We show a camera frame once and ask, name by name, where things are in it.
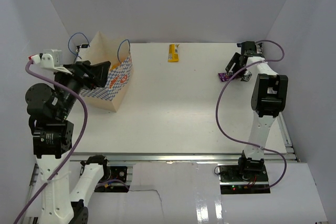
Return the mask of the purple M&M's packet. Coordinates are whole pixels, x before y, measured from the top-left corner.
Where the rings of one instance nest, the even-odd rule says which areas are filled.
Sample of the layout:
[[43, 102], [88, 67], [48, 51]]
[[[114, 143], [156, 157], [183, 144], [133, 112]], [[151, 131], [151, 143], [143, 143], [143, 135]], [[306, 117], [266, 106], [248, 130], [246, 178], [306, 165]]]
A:
[[218, 73], [218, 77], [219, 77], [221, 82], [228, 81], [233, 75], [234, 75], [234, 73], [232, 71], [231, 72]]

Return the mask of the orange candy bag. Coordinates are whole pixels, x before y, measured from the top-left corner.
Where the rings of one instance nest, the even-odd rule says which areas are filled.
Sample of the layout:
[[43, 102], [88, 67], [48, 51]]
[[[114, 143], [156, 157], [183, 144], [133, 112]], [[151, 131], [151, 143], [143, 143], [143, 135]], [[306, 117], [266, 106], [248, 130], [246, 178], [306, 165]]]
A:
[[116, 63], [116, 64], [114, 64], [113, 66], [111, 66], [110, 69], [113, 70], [113, 69], [117, 68], [119, 65], [120, 65], [120, 63]]

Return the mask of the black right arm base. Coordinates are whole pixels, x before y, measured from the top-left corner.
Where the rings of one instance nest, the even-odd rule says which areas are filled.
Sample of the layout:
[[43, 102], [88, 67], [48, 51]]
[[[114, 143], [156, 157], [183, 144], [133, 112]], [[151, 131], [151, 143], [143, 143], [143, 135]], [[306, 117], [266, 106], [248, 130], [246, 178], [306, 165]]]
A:
[[219, 177], [222, 195], [269, 194], [269, 179], [267, 170], [260, 173], [242, 175], [238, 165], [217, 165], [214, 174]]

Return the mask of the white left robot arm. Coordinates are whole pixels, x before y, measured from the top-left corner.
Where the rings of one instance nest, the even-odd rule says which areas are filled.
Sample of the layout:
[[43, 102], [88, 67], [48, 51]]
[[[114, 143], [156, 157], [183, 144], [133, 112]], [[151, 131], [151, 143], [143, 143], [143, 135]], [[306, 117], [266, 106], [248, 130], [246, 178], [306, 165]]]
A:
[[29, 203], [41, 196], [38, 223], [87, 223], [88, 202], [98, 183], [110, 178], [111, 168], [105, 156], [89, 157], [81, 162], [80, 178], [70, 189], [70, 157], [88, 120], [87, 106], [79, 94], [82, 90], [103, 88], [111, 63], [77, 61], [65, 65], [64, 71], [56, 71], [54, 80], [30, 71], [32, 63], [28, 62], [27, 73], [43, 82], [31, 86], [25, 100], [42, 185]]

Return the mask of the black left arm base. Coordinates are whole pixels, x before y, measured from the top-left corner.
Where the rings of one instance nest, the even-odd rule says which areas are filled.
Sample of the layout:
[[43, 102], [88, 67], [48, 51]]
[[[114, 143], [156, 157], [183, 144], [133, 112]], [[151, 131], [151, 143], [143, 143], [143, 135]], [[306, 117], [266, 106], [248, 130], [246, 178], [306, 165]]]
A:
[[[110, 166], [110, 178], [118, 179], [125, 184], [127, 183], [128, 168], [126, 166]], [[127, 193], [129, 190], [119, 182], [109, 182], [96, 189], [100, 193]]]

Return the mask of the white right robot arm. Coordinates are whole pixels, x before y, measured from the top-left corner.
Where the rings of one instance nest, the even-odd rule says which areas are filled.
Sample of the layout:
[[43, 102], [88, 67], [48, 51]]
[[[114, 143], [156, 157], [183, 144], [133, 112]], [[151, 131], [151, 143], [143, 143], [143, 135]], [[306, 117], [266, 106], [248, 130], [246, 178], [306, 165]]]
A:
[[256, 68], [256, 81], [251, 96], [253, 124], [248, 144], [238, 160], [237, 175], [247, 182], [256, 179], [265, 167], [264, 148], [270, 129], [286, 105], [288, 77], [278, 74], [266, 62], [261, 44], [245, 41], [237, 45], [240, 53], [235, 53], [226, 67], [241, 81], [249, 81], [252, 73], [244, 69], [251, 65]]

